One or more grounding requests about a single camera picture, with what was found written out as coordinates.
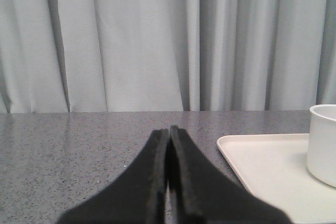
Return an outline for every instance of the cup rim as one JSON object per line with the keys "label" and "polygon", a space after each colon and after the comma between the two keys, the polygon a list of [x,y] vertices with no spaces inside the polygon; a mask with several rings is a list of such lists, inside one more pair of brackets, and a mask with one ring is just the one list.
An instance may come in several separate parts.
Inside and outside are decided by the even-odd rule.
{"label": "cup rim", "polygon": [[324,119],[327,119],[329,121],[336,122],[336,119],[330,118],[330,117],[325,116],[325,115],[321,115],[321,114],[317,113],[316,111],[314,111],[314,109],[320,108],[320,107],[336,107],[336,104],[319,104],[319,105],[314,105],[314,106],[310,107],[310,109],[309,109],[310,113],[312,113],[312,114],[314,114],[314,115],[316,115],[320,118],[324,118]]}

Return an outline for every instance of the white mug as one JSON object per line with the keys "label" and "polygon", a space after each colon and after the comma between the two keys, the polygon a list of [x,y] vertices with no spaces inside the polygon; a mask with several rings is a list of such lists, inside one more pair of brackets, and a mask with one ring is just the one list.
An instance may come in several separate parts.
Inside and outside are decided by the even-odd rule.
{"label": "white mug", "polygon": [[336,104],[310,108],[307,167],[312,175],[336,187]]}

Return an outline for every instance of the curtain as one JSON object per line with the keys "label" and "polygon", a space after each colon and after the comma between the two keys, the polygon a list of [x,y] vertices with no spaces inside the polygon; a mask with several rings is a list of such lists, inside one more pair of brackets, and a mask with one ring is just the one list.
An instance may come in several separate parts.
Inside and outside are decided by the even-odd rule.
{"label": "curtain", "polygon": [[0,0],[0,112],[336,103],[336,0]]}

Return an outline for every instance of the curtain fold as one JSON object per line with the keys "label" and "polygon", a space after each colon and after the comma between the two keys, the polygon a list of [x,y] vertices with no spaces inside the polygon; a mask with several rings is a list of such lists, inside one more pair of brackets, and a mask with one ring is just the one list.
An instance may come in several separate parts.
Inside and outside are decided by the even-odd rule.
{"label": "curtain fold", "polygon": [[0,0],[0,112],[336,103],[336,0]]}

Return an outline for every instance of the speckled granite surface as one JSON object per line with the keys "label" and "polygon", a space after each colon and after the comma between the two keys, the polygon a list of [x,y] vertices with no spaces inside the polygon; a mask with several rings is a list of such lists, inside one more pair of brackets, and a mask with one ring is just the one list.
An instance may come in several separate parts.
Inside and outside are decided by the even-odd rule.
{"label": "speckled granite surface", "polygon": [[219,137],[308,133],[309,122],[308,111],[0,114],[0,223],[55,223],[121,174],[154,129],[187,129],[238,183],[216,147]]}

